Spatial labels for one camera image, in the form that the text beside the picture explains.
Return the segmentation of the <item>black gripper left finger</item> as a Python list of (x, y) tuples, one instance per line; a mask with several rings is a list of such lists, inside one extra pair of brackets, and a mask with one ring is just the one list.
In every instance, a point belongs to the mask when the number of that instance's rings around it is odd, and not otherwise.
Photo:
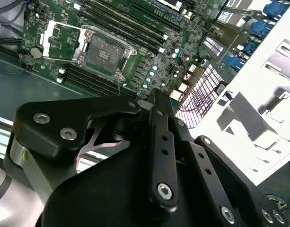
[(152, 116), (169, 118), (170, 110), (159, 89), (145, 101), (105, 96), (26, 103), (17, 110), (8, 154), (46, 206), (62, 183), (145, 140)]

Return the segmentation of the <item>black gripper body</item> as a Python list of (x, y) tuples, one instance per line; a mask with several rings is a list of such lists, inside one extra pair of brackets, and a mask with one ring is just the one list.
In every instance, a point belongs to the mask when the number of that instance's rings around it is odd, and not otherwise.
[(62, 183), (42, 213), (44, 227), (170, 227), (169, 118), (148, 135)]

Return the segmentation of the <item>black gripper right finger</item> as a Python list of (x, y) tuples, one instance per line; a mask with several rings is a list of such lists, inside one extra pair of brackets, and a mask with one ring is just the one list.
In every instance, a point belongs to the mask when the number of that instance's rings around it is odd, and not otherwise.
[(172, 227), (287, 227), (276, 205), (207, 137), (169, 112)]

